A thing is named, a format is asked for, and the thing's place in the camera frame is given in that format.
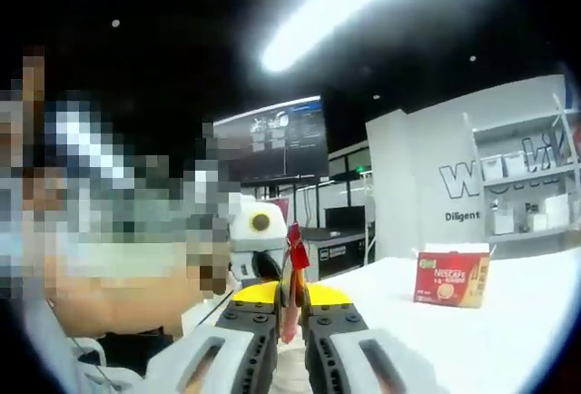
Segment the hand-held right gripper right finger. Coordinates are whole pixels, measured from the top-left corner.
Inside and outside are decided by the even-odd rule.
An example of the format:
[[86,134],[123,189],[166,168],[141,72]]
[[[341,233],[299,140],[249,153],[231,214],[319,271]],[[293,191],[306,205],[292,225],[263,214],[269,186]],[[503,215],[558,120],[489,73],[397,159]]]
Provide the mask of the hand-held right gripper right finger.
[[305,367],[314,393],[435,393],[435,370],[383,329],[371,329],[342,291],[310,283],[303,292]]

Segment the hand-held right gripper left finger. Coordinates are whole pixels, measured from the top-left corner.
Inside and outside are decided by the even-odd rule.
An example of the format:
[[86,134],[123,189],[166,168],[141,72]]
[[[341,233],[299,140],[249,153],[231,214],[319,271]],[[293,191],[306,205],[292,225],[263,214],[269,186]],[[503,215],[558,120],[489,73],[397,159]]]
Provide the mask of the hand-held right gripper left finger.
[[202,393],[266,393],[277,364],[278,284],[251,285],[232,296],[214,325],[202,324],[149,361],[151,393],[183,393],[206,355]]

